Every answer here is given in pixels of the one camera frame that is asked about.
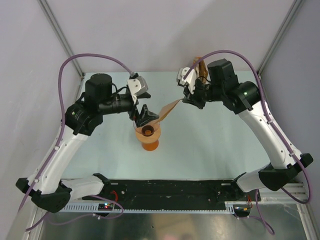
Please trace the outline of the glass flask with orange liquid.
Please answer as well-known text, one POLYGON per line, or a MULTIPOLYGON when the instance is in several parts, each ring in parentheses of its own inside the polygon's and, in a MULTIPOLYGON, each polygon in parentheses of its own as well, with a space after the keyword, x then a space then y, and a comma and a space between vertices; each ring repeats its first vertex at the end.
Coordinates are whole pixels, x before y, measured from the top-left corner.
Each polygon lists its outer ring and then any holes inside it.
POLYGON ((142 145, 142 148, 144 150, 152 152, 152 151, 154 151, 154 150, 156 150, 158 148, 159 141, 156 140, 155 142, 152 142, 152 143, 144 143, 144 142, 142 142, 141 145, 142 145))

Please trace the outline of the orange coffee filter package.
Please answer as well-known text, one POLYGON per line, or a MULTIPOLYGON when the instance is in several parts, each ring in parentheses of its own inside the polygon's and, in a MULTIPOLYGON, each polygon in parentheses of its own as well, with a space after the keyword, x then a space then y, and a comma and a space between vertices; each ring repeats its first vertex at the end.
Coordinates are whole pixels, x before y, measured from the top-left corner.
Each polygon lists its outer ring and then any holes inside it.
POLYGON ((201 62, 199 62, 194 69, 197 78, 199 78, 203 84, 206 84, 208 82, 209 73, 205 61, 202 60, 201 62))

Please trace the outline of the brown paper coffee filter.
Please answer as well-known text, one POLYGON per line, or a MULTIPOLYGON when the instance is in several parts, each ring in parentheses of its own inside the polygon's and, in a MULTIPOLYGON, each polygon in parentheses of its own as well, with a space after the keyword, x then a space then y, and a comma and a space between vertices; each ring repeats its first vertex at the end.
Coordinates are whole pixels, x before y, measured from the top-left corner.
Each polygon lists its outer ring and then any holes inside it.
POLYGON ((163 106, 160 110, 160 112, 158 113, 159 118, 156 120, 151 121, 150 123, 152 125, 154 124, 158 124, 160 122, 162 122, 168 115, 169 113, 176 107, 176 105, 181 101, 182 99, 177 99, 165 106, 163 106))

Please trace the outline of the left aluminium frame post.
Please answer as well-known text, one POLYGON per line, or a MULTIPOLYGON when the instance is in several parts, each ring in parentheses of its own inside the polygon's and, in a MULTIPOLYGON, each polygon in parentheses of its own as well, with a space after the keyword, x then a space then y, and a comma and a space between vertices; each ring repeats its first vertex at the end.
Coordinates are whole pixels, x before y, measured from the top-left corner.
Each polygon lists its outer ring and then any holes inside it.
POLYGON ((68 58, 72 57, 74 55, 74 51, 72 50, 70 43, 68 42, 52 8, 50 7, 49 2, 47 0, 37 0, 37 3, 42 9, 44 16, 50 24, 65 54, 68 58))

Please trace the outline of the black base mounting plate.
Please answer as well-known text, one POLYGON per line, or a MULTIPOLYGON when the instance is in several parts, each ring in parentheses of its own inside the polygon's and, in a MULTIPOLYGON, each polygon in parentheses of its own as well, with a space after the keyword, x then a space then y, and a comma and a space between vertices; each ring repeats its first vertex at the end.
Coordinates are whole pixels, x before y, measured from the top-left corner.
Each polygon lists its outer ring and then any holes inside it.
POLYGON ((112 179, 99 196, 122 207, 215 208, 224 202, 260 200, 259 192, 243 192, 232 180, 133 180, 112 179))

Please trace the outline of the aluminium frame post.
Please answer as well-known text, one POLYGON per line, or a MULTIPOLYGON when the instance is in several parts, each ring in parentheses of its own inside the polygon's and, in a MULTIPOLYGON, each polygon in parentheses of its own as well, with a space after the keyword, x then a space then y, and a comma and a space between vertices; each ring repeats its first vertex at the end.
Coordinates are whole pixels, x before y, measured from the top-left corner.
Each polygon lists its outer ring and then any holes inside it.
POLYGON ((68 42, 52 8, 50 7, 49 2, 47 0, 37 0, 37 3, 42 9, 44 16, 50 24, 65 54, 68 58, 72 57, 74 55, 74 51, 72 50, 70 43, 68 42))
POLYGON ((287 31, 290 29, 291 25, 293 24, 295 18, 297 17, 298 13, 300 12, 301 8, 303 7, 305 0, 294 0, 287 11, 280 27, 278 28, 274 38, 270 46, 268 47, 258 69, 257 75, 259 78, 262 77, 262 74, 266 67, 268 66, 269 62, 271 61, 273 55, 276 53, 278 47, 280 46, 281 42, 283 41, 287 31))

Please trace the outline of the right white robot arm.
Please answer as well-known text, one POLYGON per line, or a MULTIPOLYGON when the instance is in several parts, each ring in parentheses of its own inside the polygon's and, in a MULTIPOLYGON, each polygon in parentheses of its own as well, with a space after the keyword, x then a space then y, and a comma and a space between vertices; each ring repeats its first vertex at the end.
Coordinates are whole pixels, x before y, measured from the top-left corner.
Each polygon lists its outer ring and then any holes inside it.
POLYGON ((179 70, 177 83, 184 88, 183 103, 203 109, 207 102, 222 102, 249 126, 270 160, 268 165, 235 178, 232 197, 241 201, 252 190, 281 189, 301 172, 302 167, 313 162, 312 156, 301 153, 289 141, 260 96, 258 87, 250 81, 240 83, 229 60, 213 61, 207 68, 208 83, 203 83, 203 78, 198 77, 194 69, 179 70))

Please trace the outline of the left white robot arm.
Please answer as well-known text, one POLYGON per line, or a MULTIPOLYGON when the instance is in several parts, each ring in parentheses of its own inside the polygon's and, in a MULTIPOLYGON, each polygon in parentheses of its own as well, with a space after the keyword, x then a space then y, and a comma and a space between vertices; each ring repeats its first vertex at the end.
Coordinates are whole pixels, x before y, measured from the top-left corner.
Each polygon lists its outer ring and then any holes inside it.
POLYGON ((102 124, 104 115, 128 113, 137 127, 159 118, 145 104, 141 111, 137 109, 139 99, 151 97, 142 76, 131 76, 124 90, 121 94, 110 75, 93 74, 85 82, 80 98, 62 112, 60 133, 53 149, 31 176, 19 178, 15 184, 37 207, 57 213, 75 199, 95 195, 104 200, 110 196, 110 180, 101 173, 73 180, 62 180, 62 174, 80 146, 102 124))

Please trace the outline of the right aluminium frame post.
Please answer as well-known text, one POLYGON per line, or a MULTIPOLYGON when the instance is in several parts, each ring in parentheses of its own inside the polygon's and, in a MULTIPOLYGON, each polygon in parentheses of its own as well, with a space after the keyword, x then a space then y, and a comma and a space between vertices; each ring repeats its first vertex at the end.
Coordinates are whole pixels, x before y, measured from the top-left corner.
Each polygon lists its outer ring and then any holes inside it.
POLYGON ((259 78, 262 77, 262 74, 266 67, 268 66, 269 62, 271 61, 273 55, 276 53, 278 47, 280 46, 281 42, 283 41, 287 31, 290 29, 291 25, 293 24, 295 18, 297 17, 298 13, 300 12, 301 8, 303 7, 305 0, 294 0, 287 11, 280 27, 278 28, 274 38, 270 46, 268 47, 258 69, 257 75, 259 78))

